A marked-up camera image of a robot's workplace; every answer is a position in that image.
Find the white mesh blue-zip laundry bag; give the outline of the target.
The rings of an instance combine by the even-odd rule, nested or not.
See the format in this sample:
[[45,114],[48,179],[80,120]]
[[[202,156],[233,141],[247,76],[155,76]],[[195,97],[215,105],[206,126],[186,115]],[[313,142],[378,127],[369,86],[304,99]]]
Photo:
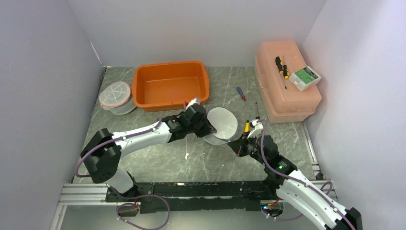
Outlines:
[[211,109],[207,114],[208,121],[216,131],[208,136],[203,137],[207,143],[219,146],[230,142],[237,133],[238,121],[235,115],[229,110],[216,107]]

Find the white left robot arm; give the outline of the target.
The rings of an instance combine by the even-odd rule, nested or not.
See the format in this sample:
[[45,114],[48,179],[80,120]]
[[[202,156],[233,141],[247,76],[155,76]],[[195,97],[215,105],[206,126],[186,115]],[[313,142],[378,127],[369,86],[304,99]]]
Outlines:
[[96,132],[80,154],[75,175],[89,177],[95,184],[107,184],[125,201],[136,198],[138,188],[133,177],[119,169],[120,160],[135,151],[184,139],[188,134],[199,138],[216,132],[206,109],[190,103],[177,115],[158,118],[149,126],[111,133],[103,128]]

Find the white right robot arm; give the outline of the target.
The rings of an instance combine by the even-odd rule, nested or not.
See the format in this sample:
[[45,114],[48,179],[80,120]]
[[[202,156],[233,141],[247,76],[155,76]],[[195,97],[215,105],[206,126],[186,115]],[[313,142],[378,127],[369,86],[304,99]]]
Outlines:
[[311,183],[303,173],[278,151],[269,135],[248,138],[244,133],[228,146],[238,157],[250,156],[265,168],[264,194],[281,198],[308,218],[319,230],[361,230],[361,213],[346,208]]

